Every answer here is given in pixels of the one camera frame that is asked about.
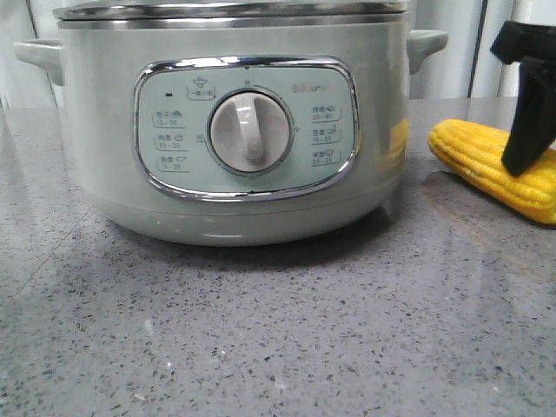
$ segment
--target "control panel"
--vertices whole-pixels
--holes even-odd
[[[348,69],[331,57],[153,63],[135,88],[135,145],[159,189],[257,201],[331,186],[355,158]]]

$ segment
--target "chrome trim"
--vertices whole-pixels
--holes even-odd
[[[222,67],[273,67],[273,68],[328,68],[338,71],[347,81],[351,93],[351,102],[353,108],[354,123],[354,146],[350,152],[348,159],[338,168],[338,170],[329,177],[312,184],[295,187],[291,189],[276,189],[262,192],[211,192],[199,191],[193,189],[182,189],[175,185],[168,184],[158,179],[146,166],[139,149],[139,100],[142,86],[152,76],[164,72],[184,71],[184,70],[210,70]],[[341,181],[353,167],[354,159],[361,147],[361,134],[359,131],[359,107],[357,104],[357,95],[355,91],[354,79],[351,76],[349,68],[345,63],[332,56],[218,56],[204,57],[193,59],[182,59],[180,61],[159,61],[148,65],[141,71],[134,85],[133,99],[133,143],[136,150],[136,157],[146,175],[147,180],[162,192],[177,196],[204,202],[262,202],[269,200],[278,200],[284,198],[292,198],[300,195],[314,193],[332,187]]]
[[[59,29],[230,29],[279,26],[324,26],[334,24],[404,22],[405,13],[390,15],[337,15],[301,17],[214,17],[145,20],[61,20]]]
[[[407,1],[310,2],[260,1],[184,2],[183,0],[100,1],[54,10],[60,20],[136,20],[199,17],[311,17],[392,14],[407,11]]]

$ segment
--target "cooker handle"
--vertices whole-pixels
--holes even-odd
[[[59,39],[30,39],[14,43],[17,59],[41,67],[56,85],[63,85],[61,50]]]
[[[423,61],[434,52],[443,50],[448,42],[444,30],[410,30],[407,36],[409,74],[419,72]]]

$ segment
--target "rotary knob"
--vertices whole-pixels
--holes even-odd
[[[210,122],[215,154],[234,171],[269,169],[288,153],[291,127],[284,108],[271,96],[242,91],[221,102]]]

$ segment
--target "corn cob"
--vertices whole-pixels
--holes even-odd
[[[508,137],[505,130],[447,119],[433,128],[428,145],[473,186],[536,222],[556,224],[556,150],[547,149],[532,167],[514,177],[501,161]]]

